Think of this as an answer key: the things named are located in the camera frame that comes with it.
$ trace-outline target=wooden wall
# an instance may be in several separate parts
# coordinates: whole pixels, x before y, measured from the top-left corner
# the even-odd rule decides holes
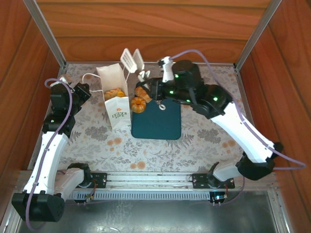
[[[27,169],[49,104],[47,78],[59,65],[21,0],[0,7],[0,220]]]
[[[68,61],[145,61],[199,49],[234,63],[270,0],[38,0]],[[201,61],[195,54],[189,59]]]
[[[295,232],[311,229],[311,4],[283,0],[241,69],[256,127],[307,168],[278,171]],[[295,166],[278,158],[277,166]]]

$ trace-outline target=floral tablecloth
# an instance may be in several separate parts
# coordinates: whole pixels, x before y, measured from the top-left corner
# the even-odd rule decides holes
[[[67,70],[74,84],[85,73],[96,73],[102,65],[70,64]],[[156,65],[146,66],[151,77],[161,77]],[[214,83],[208,68],[200,67],[205,83]],[[221,83],[237,98],[244,112],[233,67],[213,67]],[[87,75],[91,90],[101,88],[98,78]],[[130,99],[134,96],[137,79],[129,78]],[[178,140],[136,139],[131,126],[111,130],[101,92],[92,97],[75,116],[76,124],[60,159],[59,169],[74,162],[88,163],[91,170],[100,171],[206,171],[217,161],[240,156],[242,149],[218,125],[182,106],[182,136]]]

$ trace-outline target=donut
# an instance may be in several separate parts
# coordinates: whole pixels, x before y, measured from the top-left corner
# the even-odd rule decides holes
[[[142,97],[146,101],[146,103],[152,101],[152,98],[149,97],[147,92],[141,86],[135,89],[135,95]]]
[[[132,99],[130,106],[134,113],[142,113],[146,109],[146,101],[137,96]]]

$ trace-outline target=dark green mouse pad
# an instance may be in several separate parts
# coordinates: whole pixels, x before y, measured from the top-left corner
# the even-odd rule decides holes
[[[163,100],[164,111],[156,101],[147,104],[142,113],[133,113],[132,136],[144,139],[177,140],[181,136],[180,104]]]

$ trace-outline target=white paper bag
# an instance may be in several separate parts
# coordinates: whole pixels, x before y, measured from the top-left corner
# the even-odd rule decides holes
[[[101,77],[103,99],[112,129],[118,129],[131,124],[130,104],[127,83],[124,72],[119,64],[96,68]],[[121,88],[126,97],[114,97],[105,100],[106,91]]]

